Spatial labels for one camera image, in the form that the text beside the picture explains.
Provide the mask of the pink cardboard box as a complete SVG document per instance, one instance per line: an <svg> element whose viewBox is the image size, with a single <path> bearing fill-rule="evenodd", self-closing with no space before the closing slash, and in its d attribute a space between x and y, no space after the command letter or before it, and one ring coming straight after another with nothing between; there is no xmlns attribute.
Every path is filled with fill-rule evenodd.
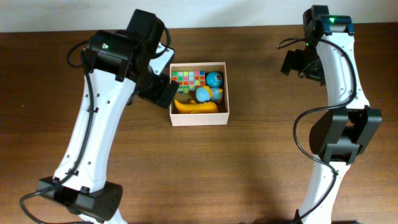
<svg viewBox="0 0 398 224"><path fill-rule="evenodd" d="M180 114L174 104L174 100L181 103L189 104L191 100L197 101L195 91L189 93L177 92L170 104L170 119L173 126L201 126L201 125L222 125L228 122L229 117L229 96L228 82L226 73L226 64L224 62L206 62L206 63L172 63L170 65L170 78L172 80L172 72L179 71L196 71L203 70L205 77L210 72L220 72L223 76L224 91L223 99L220 103L216 103L219 109L218 113L201 113L201 114Z"/></svg>

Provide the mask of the orange rubber duck toy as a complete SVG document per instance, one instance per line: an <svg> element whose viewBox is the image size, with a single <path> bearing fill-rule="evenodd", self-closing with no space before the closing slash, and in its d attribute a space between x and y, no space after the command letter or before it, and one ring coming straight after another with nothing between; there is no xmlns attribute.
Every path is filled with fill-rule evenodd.
<svg viewBox="0 0 398 224"><path fill-rule="evenodd" d="M219 109L216 103L196 103L191 100L189 104L184 104L178 100L174 100L175 107L180 114L201 114L201 113L218 113Z"/></svg>

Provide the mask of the colourful puzzle cube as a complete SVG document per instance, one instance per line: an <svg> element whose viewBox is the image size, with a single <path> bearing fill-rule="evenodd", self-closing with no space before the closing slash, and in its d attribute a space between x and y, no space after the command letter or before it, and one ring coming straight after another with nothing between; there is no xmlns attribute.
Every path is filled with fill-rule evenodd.
<svg viewBox="0 0 398 224"><path fill-rule="evenodd" d="M187 71L172 72L172 80L179 84L179 93L189 93L190 92L190 76Z"/></svg>
<svg viewBox="0 0 398 224"><path fill-rule="evenodd" d="M206 84L205 72L203 70L189 71L188 72L188 89L195 91L197 88Z"/></svg>

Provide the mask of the small orange egg toy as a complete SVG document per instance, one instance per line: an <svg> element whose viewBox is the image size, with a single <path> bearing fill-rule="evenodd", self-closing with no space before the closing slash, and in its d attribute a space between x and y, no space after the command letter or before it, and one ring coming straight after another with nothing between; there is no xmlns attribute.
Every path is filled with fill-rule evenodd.
<svg viewBox="0 0 398 224"><path fill-rule="evenodd" d="M220 103L223 99L224 91L222 88L214 87L210 88L209 86L202 86L198 88L195 92L195 96L198 102L206 103L206 102L214 102Z"/></svg>

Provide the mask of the blue ball with eyes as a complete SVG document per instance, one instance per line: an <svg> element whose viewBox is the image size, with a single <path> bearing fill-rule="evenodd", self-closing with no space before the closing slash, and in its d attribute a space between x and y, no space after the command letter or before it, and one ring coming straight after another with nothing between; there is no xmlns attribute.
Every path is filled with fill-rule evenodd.
<svg viewBox="0 0 398 224"><path fill-rule="evenodd" d="M210 88L221 88L223 86L223 76L220 72L210 72L207 74L205 82Z"/></svg>

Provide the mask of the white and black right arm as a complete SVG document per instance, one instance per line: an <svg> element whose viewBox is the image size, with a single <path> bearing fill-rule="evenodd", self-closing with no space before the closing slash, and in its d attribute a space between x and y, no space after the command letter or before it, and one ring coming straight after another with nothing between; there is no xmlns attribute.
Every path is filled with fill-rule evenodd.
<svg viewBox="0 0 398 224"><path fill-rule="evenodd" d="M354 25L350 16L329 13L313 5L303 14L303 50L290 50L281 67L284 75L326 86L328 104L310 109L324 115L312 126L310 151L299 150L314 161L307 194L292 223L331 223L331 212L343 177L360 156L382 122L381 110L372 108L362 89L354 57Z"/></svg>

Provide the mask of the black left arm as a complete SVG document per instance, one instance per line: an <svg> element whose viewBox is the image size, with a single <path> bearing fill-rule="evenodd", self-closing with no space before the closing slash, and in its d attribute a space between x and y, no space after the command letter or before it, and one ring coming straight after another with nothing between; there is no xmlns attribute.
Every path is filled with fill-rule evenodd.
<svg viewBox="0 0 398 224"><path fill-rule="evenodd" d="M107 181L109 153L124 108L135 97L170 106L178 83L163 74L174 51L169 32L153 13L135 10L124 30L98 31L81 53L85 86L67 151L37 193L63 205L82 223L122 223L123 188Z"/></svg>

